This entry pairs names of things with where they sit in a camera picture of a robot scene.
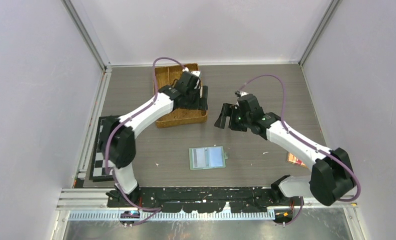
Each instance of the wicker basket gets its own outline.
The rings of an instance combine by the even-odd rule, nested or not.
[[[196,63],[185,64],[189,71],[198,71]],[[155,68],[155,75],[157,77],[158,88],[165,85],[173,84],[175,79],[179,79],[182,74],[182,67],[176,66],[162,66]],[[208,110],[187,110],[178,108],[169,114],[166,114],[156,120],[157,128],[168,128],[184,124],[200,124],[206,122],[208,119]]]

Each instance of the chessboard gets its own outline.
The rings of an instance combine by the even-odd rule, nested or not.
[[[98,142],[100,133],[102,132],[102,120],[105,119],[105,116],[102,116],[98,119],[98,127],[96,129],[96,137],[95,142],[93,144],[93,153],[92,153],[92,168],[90,170],[89,179],[94,182],[103,182],[103,181],[112,181],[112,170],[109,174],[105,172],[105,160],[103,153],[98,149]],[[115,165],[108,161],[108,167],[112,168]]]

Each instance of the purple cable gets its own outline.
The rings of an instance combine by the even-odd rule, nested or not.
[[[294,218],[292,218],[291,221],[285,223],[285,226],[288,226],[289,224],[293,223],[293,222],[298,218],[298,216],[301,214],[302,207],[304,206],[304,198],[303,198],[303,197],[300,197],[299,199],[300,199],[300,201],[301,201],[301,204],[300,204],[300,206],[299,206],[298,213],[295,215]]]
[[[109,169],[109,167],[108,167],[109,149],[110,149],[110,146],[111,146],[112,138],[114,138],[115,133],[116,133],[116,132],[121,128],[121,126],[123,126],[125,123],[127,123],[128,121],[131,121],[131,120],[132,120],[133,118],[135,118],[137,115],[143,113],[143,112],[146,111],[148,108],[150,108],[150,107],[155,103],[155,101],[156,101],[156,99],[157,99],[157,97],[158,97],[158,83],[157,83],[157,77],[156,77],[156,75],[155,75],[155,65],[156,65],[157,61],[162,60],[162,59],[171,60],[171,61],[177,63],[178,65],[180,65],[182,68],[185,68],[184,65],[181,64],[179,61],[177,61],[177,60],[175,60],[175,59],[173,59],[173,58],[170,58],[170,57],[162,56],[162,57],[159,57],[159,58],[157,58],[157,59],[154,60],[154,62],[153,62],[153,64],[152,64],[152,79],[153,79],[153,82],[154,82],[154,90],[155,90],[154,98],[152,99],[152,102],[149,103],[146,107],[140,109],[140,110],[137,111],[135,114],[131,115],[131,117],[127,118],[126,120],[124,120],[124,121],[122,121],[120,124],[118,124],[118,125],[114,128],[114,130],[112,130],[111,134],[109,134],[108,141],[107,141],[106,146],[105,146],[105,172],[106,172],[107,174],[109,174],[109,172],[110,172],[110,169]],[[155,212],[154,212],[153,214],[151,214],[149,217],[147,217],[147,218],[145,218],[145,219],[143,219],[143,220],[141,220],[141,221],[139,221],[139,222],[135,222],[134,224],[132,224],[132,226],[137,226],[137,225],[140,225],[140,224],[144,223],[146,220],[148,220],[149,218],[153,217],[156,213],[158,213],[159,211],[161,211],[161,208],[160,208],[160,207],[156,207],[156,208],[143,208],[143,207],[140,207],[140,206],[134,204],[134,203],[127,197],[127,195],[124,193],[122,187],[120,186],[120,183],[118,182],[118,180],[117,180],[117,178],[116,178],[116,176],[115,176],[115,171],[112,172],[112,177],[114,178],[115,186],[117,186],[118,189],[120,189],[120,192],[121,192],[122,196],[124,197],[124,199],[125,199],[131,206],[133,206],[133,207],[135,207],[135,208],[137,208],[137,209],[143,210],[143,211],[147,211],[147,212],[155,211]]]

